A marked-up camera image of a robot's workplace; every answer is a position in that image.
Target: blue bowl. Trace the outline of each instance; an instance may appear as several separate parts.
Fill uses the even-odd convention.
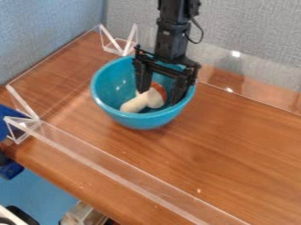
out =
[[[121,125],[134,129],[152,129],[167,124],[179,115],[194,96],[195,86],[190,87],[186,97],[174,106],[167,103],[160,109],[147,108],[140,113],[120,112],[121,104],[135,97],[135,73],[131,59],[131,56],[119,58],[97,70],[91,83],[92,98]],[[182,70],[179,65],[166,66]],[[163,85],[170,97],[174,79],[154,73],[152,81]]]

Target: acrylic bracket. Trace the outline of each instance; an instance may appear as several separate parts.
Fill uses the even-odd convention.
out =
[[[119,56],[125,56],[134,50],[135,45],[138,44],[138,26],[136,24],[131,27],[131,32],[128,39],[119,39],[111,36],[104,25],[99,25],[100,37],[101,37],[101,48],[104,51],[113,53]]]

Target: wooden tabletop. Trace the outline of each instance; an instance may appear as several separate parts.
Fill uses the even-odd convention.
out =
[[[17,82],[43,120],[247,223],[301,224],[299,117],[199,83],[182,115],[166,127],[130,130],[111,120],[89,94],[92,73],[113,58],[91,34]],[[230,76],[242,85],[241,76],[210,66],[200,71],[202,81],[208,74],[210,84]],[[275,87],[259,84],[258,89],[297,98]],[[4,90],[0,102],[10,104]],[[35,138],[8,145],[5,153],[120,224],[190,224]]]

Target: gray wall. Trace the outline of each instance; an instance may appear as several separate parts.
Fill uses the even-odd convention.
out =
[[[131,24],[139,25],[140,43],[152,47],[158,0],[107,0],[104,21],[115,36],[125,37]],[[188,56],[298,90],[301,84],[301,2],[299,0],[202,0],[198,16],[206,36],[190,45]],[[198,30],[192,30],[198,39]],[[239,60],[229,50],[245,53]]]
[[[0,83],[100,19],[101,0],[0,0]]]

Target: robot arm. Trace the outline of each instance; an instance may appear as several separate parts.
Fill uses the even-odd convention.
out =
[[[199,0],[159,0],[160,17],[156,21],[159,29],[154,54],[142,50],[139,45],[135,47],[132,64],[135,67],[138,92],[143,93],[150,89],[154,72],[174,78],[171,105],[175,105],[182,100],[198,78],[200,65],[186,57],[186,51],[188,41],[198,43],[190,39],[190,21],[200,29],[194,19],[199,15],[199,7]],[[180,64],[184,66],[184,69],[182,71],[168,69],[156,62]]]

